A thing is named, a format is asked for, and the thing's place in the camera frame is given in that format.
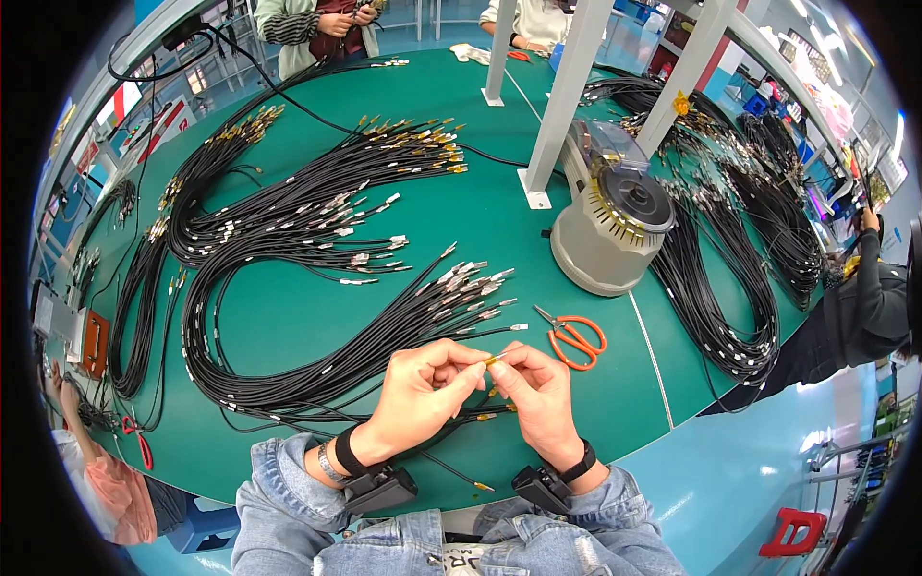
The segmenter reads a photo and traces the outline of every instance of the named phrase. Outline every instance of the orange scissors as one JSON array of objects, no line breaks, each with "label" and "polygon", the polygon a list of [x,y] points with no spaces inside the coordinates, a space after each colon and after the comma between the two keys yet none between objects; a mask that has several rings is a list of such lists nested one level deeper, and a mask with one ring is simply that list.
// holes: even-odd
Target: orange scissors
[{"label": "orange scissors", "polygon": [[509,54],[509,57],[510,57],[510,58],[514,58],[514,59],[516,59],[516,60],[521,60],[522,62],[528,62],[529,64],[534,64],[534,62],[531,61],[531,57],[530,57],[528,54],[524,53],[524,52],[519,52],[519,51],[517,51],[517,50],[513,50],[513,51],[509,52],[508,54]]},{"label": "orange scissors", "polygon": [[[550,340],[550,346],[554,348],[554,352],[557,353],[557,357],[561,359],[561,362],[563,362],[564,364],[566,364],[567,366],[569,366],[570,368],[574,370],[579,370],[579,371],[590,370],[592,367],[596,365],[596,360],[597,360],[598,355],[604,352],[605,348],[609,346],[609,341],[608,339],[606,339],[605,334],[602,332],[602,329],[599,328],[596,323],[589,320],[588,318],[584,318],[583,316],[558,316],[557,318],[554,318],[547,312],[544,312],[543,310],[541,310],[538,306],[535,306],[535,310],[537,310],[538,313],[541,314],[541,316],[543,316],[545,320],[550,322],[551,326],[553,326],[553,329],[548,331],[548,339]],[[598,335],[598,339],[601,342],[598,348],[589,344],[589,341],[583,338],[583,335],[576,332],[575,328],[567,324],[568,322],[578,322],[578,323],[585,324],[589,326],[590,328],[592,328]],[[573,335],[573,338],[576,338],[576,339],[573,340],[572,338],[564,334],[563,330],[561,330],[562,328],[565,328],[566,331],[569,332],[571,335]],[[591,361],[588,364],[577,364],[576,362],[573,362],[572,360],[568,359],[566,355],[564,355],[563,352],[561,351],[561,346],[558,343],[558,340],[562,340],[563,342],[566,342],[567,344],[576,348],[577,350],[584,352]]]},{"label": "orange scissors", "polygon": [[135,423],[135,420],[130,416],[122,417],[122,432],[124,434],[131,434],[132,432],[137,435],[137,445],[141,449],[141,458],[144,460],[144,467],[147,470],[154,469],[154,454],[150,451],[150,445],[148,441],[141,436],[141,428]]}]

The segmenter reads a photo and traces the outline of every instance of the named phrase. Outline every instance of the person in black jacket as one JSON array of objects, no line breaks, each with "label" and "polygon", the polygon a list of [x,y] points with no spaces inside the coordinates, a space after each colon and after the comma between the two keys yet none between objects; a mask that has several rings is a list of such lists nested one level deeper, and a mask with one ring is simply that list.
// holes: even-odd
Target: person in black jacket
[{"label": "person in black jacket", "polygon": [[880,222],[870,208],[861,216],[857,272],[827,290],[807,320],[781,346],[763,388],[734,387],[698,416],[738,411],[787,386],[822,382],[846,366],[874,362],[908,349],[906,267],[879,262]]}]

